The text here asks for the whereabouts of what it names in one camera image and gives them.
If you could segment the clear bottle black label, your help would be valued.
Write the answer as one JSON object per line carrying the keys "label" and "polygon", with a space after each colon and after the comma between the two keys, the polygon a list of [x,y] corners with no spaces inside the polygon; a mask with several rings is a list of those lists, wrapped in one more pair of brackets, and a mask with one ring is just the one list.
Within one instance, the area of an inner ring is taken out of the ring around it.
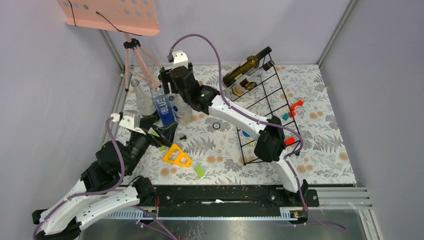
{"label": "clear bottle black label", "polygon": [[136,106],[138,112],[143,117],[155,117],[156,119],[158,119],[159,115],[154,105],[153,99],[144,91],[142,85],[140,84],[140,81],[137,79],[133,79],[130,81],[130,84],[135,93]]}

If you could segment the blue square glass bottle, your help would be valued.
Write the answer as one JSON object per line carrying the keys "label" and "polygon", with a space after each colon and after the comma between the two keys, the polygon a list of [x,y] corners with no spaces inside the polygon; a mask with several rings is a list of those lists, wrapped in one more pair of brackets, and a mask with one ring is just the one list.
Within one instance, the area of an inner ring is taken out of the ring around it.
{"label": "blue square glass bottle", "polygon": [[149,91],[162,124],[165,126],[176,122],[169,96],[160,87],[151,87]]}

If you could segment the clear round bottle gold label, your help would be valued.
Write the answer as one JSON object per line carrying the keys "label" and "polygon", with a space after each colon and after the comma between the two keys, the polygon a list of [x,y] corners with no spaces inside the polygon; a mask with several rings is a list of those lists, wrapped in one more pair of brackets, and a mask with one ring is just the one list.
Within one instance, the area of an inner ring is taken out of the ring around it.
{"label": "clear round bottle gold label", "polygon": [[184,102],[179,94],[171,94],[170,97],[172,97],[170,103],[172,105],[176,121],[183,125],[191,123],[194,118],[192,108]]}

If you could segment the clear bottle blue gold emblem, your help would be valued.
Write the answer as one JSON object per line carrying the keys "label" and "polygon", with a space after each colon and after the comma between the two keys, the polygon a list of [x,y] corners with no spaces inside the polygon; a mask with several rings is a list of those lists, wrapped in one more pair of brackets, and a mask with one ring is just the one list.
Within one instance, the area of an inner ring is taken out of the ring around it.
{"label": "clear bottle blue gold emblem", "polygon": [[159,93],[160,93],[161,95],[165,95],[165,96],[168,98],[168,101],[169,101],[170,103],[172,103],[172,102],[175,100],[175,94],[173,94],[173,93],[172,93],[172,92],[170,92],[170,91],[165,91],[162,85],[160,85],[160,86],[158,87],[158,91],[159,91]]}

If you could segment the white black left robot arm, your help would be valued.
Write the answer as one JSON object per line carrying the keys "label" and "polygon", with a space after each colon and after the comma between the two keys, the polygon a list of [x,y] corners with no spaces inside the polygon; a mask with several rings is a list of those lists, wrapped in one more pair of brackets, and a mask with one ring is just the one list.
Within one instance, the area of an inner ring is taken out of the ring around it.
{"label": "white black left robot arm", "polygon": [[54,206],[32,213],[34,240],[74,240],[93,223],[126,207],[155,204],[158,196],[148,177],[136,176],[119,193],[118,188],[150,146],[171,147],[177,122],[155,125],[156,118],[139,117],[136,111],[112,113],[106,120],[110,140],[95,154],[95,161],[81,174],[72,189]]}

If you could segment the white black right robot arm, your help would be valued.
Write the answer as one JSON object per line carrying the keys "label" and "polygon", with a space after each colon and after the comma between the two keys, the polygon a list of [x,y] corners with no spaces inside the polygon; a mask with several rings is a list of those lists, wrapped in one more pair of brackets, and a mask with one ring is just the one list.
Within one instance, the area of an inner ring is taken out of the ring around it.
{"label": "white black right robot arm", "polygon": [[277,117],[256,115],[229,101],[216,88],[199,84],[190,65],[161,69],[158,79],[166,94],[179,95],[192,110],[225,120],[253,138],[254,154],[272,165],[287,190],[286,198],[291,205],[299,206],[307,199],[302,188],[306,183],[296,172],[287,151],[284,132],[288,128]]}

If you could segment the clear square bottle black cap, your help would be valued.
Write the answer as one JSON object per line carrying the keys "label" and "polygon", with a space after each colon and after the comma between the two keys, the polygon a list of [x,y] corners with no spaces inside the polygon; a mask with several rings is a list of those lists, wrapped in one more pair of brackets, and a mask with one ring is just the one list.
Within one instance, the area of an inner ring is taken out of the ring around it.
{"label": "clear square bottle black cap", "polygon": [[269,60],[259,68],[253,68],[245,74],[239,74],[233,83],[231,83],[227,88],[227,97],[230,100],[235,100],[255,88],[263,81],[262,72],[268,71],[269,69],[273,68],[274,65],[274,61]]}

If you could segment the dark green wine bottle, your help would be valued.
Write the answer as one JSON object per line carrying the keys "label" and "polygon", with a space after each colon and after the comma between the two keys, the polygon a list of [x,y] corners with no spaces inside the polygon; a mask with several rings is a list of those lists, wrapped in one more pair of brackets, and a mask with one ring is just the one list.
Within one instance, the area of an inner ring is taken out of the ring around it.
{"label": "dark green wine bottle", "polygon": [[271,52],[271,47],[267,46],[256,55],[248,56],[245,61],[234,67],[222,78],[223,84],[229,87],[236,81],[237,77],[246,74],[251,69],[257,69],[260,65],[260,61]]}

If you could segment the red block near rack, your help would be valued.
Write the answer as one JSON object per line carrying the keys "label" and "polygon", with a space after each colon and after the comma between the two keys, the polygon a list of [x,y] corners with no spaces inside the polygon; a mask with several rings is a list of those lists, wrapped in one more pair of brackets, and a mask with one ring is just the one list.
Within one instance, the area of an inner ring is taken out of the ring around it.
{"label": "red block near rack", "polygon": [[292,144],[294,144],[296,142],[296,140],[295,140],[295,138],[292,136],[292,137],[289,137],[289,138],[287,138],[285,141],[284,141],[284,143],[285,143],[285,145],[286,146],[290,146],[290,145],[292,145]]}

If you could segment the poker chip near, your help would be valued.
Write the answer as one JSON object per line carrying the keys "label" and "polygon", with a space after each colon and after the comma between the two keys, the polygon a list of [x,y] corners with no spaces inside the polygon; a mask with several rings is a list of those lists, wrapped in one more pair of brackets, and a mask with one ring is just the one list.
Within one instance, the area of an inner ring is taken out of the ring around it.
{"label": "poker chip near", "polygon": [[218,130],[218,129],[220,129],[220,128],[221,128],[221,124],[220,124],[220,123],[218,123],[218,122],[215,122],[215,123],[213,123],[213,124],[212,124],[212,128],[213,128],[214,130]]}

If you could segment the green flat block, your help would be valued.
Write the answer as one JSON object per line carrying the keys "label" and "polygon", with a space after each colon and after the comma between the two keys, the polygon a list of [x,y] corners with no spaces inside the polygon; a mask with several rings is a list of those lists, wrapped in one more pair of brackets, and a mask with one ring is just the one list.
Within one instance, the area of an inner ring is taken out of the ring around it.
{"label": "green flat block", "polygon": [[203,178],[205,176],[204,171],[203,171],[203,169],[202,169],[202,167],[200,165],[198,165],[198,166],[195,167],[195,172],[196,172],[196,175],[199,178]]}

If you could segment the pink music stand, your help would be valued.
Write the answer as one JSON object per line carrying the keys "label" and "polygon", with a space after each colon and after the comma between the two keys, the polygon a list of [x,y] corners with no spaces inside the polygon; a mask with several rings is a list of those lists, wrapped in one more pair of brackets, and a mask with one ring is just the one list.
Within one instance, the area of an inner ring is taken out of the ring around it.
{"label": "pink music stand", "polygon": [[142,47],[134,36],[153,37],[160,33],[161,27],[153,0],[59,0],[68,25],[101,31],[122,33],[125,37],[123,74],[124,89],[129,91],[130,76],[134,74],[151,87],[158,87],[151,68],[143,58],[151,60],[152,67],[163,68],[162,64]]}

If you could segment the blue arch toy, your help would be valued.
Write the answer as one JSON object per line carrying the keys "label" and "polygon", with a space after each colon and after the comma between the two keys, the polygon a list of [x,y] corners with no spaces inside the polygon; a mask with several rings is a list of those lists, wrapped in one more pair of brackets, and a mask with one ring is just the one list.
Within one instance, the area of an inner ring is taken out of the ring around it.
{"label": "blue arch toy", "polygon": [[250,137],[250,135],[247,133],[247,132],[245,132],[245,131],[242,131],[242,134],[245,136],[245,137]]}

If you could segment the teal cube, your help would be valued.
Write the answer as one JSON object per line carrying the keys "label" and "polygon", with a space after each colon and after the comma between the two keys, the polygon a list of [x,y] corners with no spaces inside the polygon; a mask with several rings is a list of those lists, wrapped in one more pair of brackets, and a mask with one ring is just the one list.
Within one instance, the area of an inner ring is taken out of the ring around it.
{"label": "teal cube", "polygon": [[288,113],[285,113],[285,114],[282,116],[282,119],[284,119],[285,121],[287,121],[289,117],[290,117],[290,115],[289,115]]}

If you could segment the red arch block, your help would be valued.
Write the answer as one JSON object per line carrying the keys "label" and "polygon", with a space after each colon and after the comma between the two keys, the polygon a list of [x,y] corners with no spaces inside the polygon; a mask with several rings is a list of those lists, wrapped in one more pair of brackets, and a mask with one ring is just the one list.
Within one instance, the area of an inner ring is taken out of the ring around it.
{"label": "red arch block", "polygon": [[304,104],[303,100],[298,100],[293,105],[290,106],[289,117],[294,118],[296,116],[296,108],[302,107]]}

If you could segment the white poker chip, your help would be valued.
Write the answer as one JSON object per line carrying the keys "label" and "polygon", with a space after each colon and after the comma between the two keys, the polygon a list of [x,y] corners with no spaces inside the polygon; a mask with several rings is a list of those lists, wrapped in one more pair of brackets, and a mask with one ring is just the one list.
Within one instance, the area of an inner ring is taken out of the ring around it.
{"label": "white poker chip", "polygon": [[317,135],[317,136],[315,136],[314,138],[314,141],[316,142],[316,143],[321,143],[322,141],[323,141],[323,139],[322,139],[322,137],[321,136],[319,136],[319,135]]}

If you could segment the yellow triangle frame toy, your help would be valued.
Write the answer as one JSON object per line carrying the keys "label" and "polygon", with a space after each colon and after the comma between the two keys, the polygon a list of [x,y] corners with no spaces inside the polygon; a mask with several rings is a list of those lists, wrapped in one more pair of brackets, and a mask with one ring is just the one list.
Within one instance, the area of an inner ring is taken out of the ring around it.
{"label": "yellow triangle frame toy", "polygon": [[184,168],[188,168],[192,164],[191,158],[175,143],[162,157],[162,161]]}

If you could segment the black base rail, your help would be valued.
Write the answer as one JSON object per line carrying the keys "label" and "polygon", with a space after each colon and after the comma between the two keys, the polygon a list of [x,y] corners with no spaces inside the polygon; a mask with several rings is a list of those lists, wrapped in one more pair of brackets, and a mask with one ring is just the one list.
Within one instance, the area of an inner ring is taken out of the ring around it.
{"label": "black base rail", "polygon": [[162,218],[270,218],[282,210],[319,207],[317,191],[293,193],[281,185],[152,185],[132,183],[141,199]]}

